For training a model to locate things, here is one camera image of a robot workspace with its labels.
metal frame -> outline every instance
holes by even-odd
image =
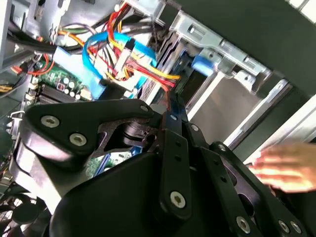
[[[310,142],[316,137],[316,95],[257,148],[244,163],[253,162],[266,147],[283,142]]]
[[[6,40],[11,8],[12,0],[0,1],[0,73],[34,55],[33,52],[24,49],[14,52],[14,44]]]
[[[127,2],[140,10],[145,8],[144,12],[154,19],[159,18],[157,12],[161,13],[164,8],[164,5],[158,4],[159,0],[151,1],[151,6],[147,8],[145,0]],[[177,0],[177,3],[182,6],[182,11],[171,29],[181,29],[178,18],[182,18],[185,12],[191,19],[202,22],[263,65],[282,74],[305,93],[316,93],[313,66],[316,27],[286,1],[196,0],[192,5],[190,0]],[[199,30],[198,26],[193,33],[197,38],[203,38],[206,31],[205,28]]]

blue tab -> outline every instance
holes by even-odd
[[[209,77],[214,72],[214,64],[202,56],[196,56],[192,62],[192,68]]]

black metal bracket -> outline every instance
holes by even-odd
[[[129,167],[136,168],[141,162],[139,170],[152,180],[152,187],[146,188],[146,192],[152,191],[149,202],[154,217],[166,230],[188,223],[195,225],[195,221],[204,221],[207,216],[221,223],[224,236],[307,236],[302,223],[224,144],[213,143],[209,147],[202,131],[187,121],[183,101],[177,95],[170,93],[168,98],[168,110],[162,116],[140,100],[35,106],[25,114],[20,142],[36,156],[68,171],[78,170],[89,157],[112,149],[126,149],[135,144],[146,148],[143,154],[115,167],[109,177],[120,170],[125,170],[126,175]],[[84,136],[85,143],[71,140],[73,133]],[[151,170],[153,167],[158,169],[157,176]],[[130,185],[134,189],[139,189],[138,183],[144,185],[141,176],[133,177],[135,174]],[[110,183],[108,188],[115,186],[106,173],[95,178],[98,182],[103,179]],[[89,187],[98,196],[98,191],[90,185],[92,182],[93,179],[83,183],[71,193]],[[205,200],[205,210],[201,210],[204,205],[199,202],[205,204]],[[218,211],[215,217],[210,214],[214,205]],[[292,223],[300,227],[301,233]]]
[[[302,223],[276,199],[271,190],[264,186],[235,154],[221,142],[215,142],[210,150],[221,157],[228,172],[236,179],[235,193],[250,205],[248,216],[251,216],[257,228],[264,236],[302,236],[291,223],[302,227]]]

green circuit board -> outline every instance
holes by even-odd
[[[48,84],[55,88],[59,82],[63,82],[65,78],[68,78],[69,81],[75,83],[75,90],[80,91],[83,88],[83,85],[78,78],[58,66],[54,66],[48,73],[37,76],[37,78],[39,79],[39,82]]]

capacitor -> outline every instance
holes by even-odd
[[[69,82],[68,84],[70,89],[73,89],[75,87],[75,83],[73,81]]]
[[[64,79],[63,79],[63,83],[66,84],[66,85],[68,85],[68,83],[69,83],[69,78],[64,78]]]

